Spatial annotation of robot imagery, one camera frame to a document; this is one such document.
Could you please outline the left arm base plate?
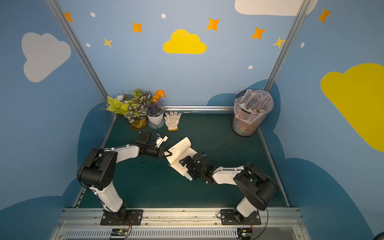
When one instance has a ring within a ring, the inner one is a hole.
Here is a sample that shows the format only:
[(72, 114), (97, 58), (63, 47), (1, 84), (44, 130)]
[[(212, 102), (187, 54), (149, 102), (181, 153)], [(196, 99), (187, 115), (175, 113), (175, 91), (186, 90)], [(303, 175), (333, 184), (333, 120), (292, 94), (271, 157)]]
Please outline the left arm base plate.
[(101, 226), (140, 226), (143, 217), (143, 210), (139, 209), (123, 209), (117, 213), (106, 210), (103, 210), (103, 212)]

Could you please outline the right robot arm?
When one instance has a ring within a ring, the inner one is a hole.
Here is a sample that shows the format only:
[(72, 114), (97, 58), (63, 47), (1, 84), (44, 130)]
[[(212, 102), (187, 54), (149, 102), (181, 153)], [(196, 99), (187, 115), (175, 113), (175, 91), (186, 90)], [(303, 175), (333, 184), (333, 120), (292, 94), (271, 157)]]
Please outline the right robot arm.
[(253, 163), (236, 167), (214, 167), (206, 155), (197, 153), (182, 157), (178, 163), (187, 168), (193, 180), (202, 179), (206, 184), (233, 185), (243, 193), (243, 199), (228, 213), (220, 213), (229, 224), (247, 225), (256, 221), (259, 210), (266, 210), (269, 202), (278, 194), (277, 183)]

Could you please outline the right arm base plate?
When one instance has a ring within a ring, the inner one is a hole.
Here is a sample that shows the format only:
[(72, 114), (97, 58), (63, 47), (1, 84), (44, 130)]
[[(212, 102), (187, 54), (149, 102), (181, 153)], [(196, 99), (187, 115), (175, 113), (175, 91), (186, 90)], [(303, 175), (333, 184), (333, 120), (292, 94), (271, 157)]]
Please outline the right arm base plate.
[(252, 212), (248, 217), (244, 217), (234, 209), (221, 209), (216, 217), (221, 221), (223, 226), (240, 226), (240, 225), (261, 225), (261, 217), (259, 211)]

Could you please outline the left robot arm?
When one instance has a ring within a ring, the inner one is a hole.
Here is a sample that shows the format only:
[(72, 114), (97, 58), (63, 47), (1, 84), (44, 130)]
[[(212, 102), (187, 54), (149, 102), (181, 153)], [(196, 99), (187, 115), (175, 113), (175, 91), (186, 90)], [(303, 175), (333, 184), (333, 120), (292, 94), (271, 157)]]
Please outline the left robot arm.
[(151, 134), (140, 132), (134, 144), (115, 148), (93, 148), (80, 163), (77, 170), (78, 182), (91, 190), (103, 205), (102, 226), (139, 226), (143, 211), (128, 211), (127, 205), (119, 196), (113, 184), (116, 165), (139, 156), (155, 158), (170, 157), (173, 154), (161, 144), (167, 141), (166, 135), (157, 134), (151, 140)]

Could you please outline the purple covered book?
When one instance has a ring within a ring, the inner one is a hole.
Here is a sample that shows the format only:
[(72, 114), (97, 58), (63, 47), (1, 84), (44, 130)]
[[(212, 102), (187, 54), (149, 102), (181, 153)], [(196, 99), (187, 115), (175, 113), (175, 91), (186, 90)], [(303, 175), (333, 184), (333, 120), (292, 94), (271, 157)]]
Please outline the purple covered book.
[(192, 144), (189, 138), (185, 137), (184, 139), (182, 139), (180, 142), (178, 142), (176, 145), (174, 145), (169, 149), (169, 151), (173, 153), (171, 157), (167, 157), (169, 165), (171, 168), (176, 170), (183, 177), (184, 177), (184, 174), (188, 171), (188, 169), (183, 167), (179, 163), (179, 160), (182, 160), (187, 156), (192, 157), (193, 155), (198, 153), (197, 151), (191, 148), (191, 145)]

